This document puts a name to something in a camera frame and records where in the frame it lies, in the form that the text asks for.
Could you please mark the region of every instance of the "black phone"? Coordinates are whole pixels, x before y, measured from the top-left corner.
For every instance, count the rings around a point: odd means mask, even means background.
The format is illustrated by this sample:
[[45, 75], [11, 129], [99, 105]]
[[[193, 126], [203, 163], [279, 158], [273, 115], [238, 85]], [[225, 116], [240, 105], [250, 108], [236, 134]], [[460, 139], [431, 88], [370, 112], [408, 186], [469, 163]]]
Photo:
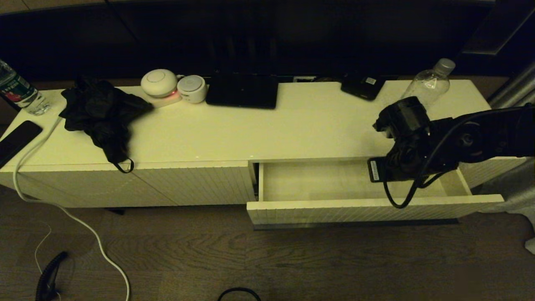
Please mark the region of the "black phone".
[[0, 168], [9, 162], [32, 141], [43, 129], [31, 121], [24, 121], [0, 141]]
[[346, 77], [342, 82], [342, 91], [372, 101], [385, 84], [386, 78], [381, 76], [356, 75]]

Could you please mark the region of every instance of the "plastic bottle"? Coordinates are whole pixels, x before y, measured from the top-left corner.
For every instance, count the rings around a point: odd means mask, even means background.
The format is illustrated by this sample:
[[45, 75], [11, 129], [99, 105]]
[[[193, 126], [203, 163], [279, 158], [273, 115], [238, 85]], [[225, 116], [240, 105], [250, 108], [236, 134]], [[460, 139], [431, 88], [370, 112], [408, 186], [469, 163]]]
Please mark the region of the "plastic bottle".
[[43, 115], [50, 107], [47, 99], [34, 86], [1, 59], [0, 93], [33, 115]]
[[416, 96], [428, 109], [440, 96], [448, 92], [448, 75], [453, 69], [455, 63], [451, 59], [441, 58], [433, 69], [424, 70], [414, 77], [401, 99]]

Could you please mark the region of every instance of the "dark wall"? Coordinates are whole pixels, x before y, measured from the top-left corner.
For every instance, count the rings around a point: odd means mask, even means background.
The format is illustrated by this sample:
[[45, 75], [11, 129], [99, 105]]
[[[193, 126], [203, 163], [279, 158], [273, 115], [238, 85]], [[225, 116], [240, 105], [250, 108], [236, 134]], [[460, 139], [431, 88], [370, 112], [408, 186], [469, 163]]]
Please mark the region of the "dark wall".
[[30, 80], [141, 77], [155, 68], [414, 74], [440, 57], [457, 57], [492, 6], [462, 0], [70, 6], [0, 16], [0, 58]]

